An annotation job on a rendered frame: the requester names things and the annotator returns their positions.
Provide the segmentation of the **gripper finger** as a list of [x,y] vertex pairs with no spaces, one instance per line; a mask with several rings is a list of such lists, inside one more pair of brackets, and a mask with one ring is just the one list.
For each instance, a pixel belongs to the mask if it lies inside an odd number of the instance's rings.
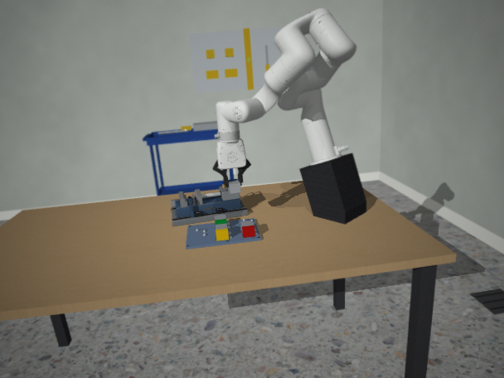
[[229,187],[229,182],[228,182],[228,177],[226,175],[227,173],[227,169],[222,169],[222,171],[218,168],[218,160],[216,161],[214,167],[213,167],[213,170],[220,173],[223,178],[224,178],[224,185],[226,185],[226,187]]
[[250,166],[251,166],[251,163],[246,158],[246,166],[238,167],[238,171],[240,170],[238,173],[238,180],[239,180],[241,186],[242,186],[242,182],[243,182],[243,174],[244,174],[245,170]]

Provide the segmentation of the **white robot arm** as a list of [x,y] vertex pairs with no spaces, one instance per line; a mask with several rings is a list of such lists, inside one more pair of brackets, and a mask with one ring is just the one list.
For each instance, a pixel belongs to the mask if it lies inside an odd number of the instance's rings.
[[[327,55],[320,50],[315,56],[304,36],[308,33]],[[290,22],[277,33],[274,43],[282,55],[265,72],[265,84],[253,99],[216,104],[218,133],[215,138],[221,141],[239,139],[239,123],[261,118],[277,103],[282,110],[303,108],[301,122],[313,159],[310,166],[341,157],[339,153],[348,146],[334,145],[321,88],[342,63],[353,57],[356,44],[326,8]]]

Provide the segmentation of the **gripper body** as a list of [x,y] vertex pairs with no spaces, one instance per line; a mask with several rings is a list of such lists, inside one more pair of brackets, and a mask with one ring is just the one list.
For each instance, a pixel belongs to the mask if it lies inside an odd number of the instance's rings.
[[245,146],[243,139],[217,141],[217,160],[220,169],[231,169],[246,166]]

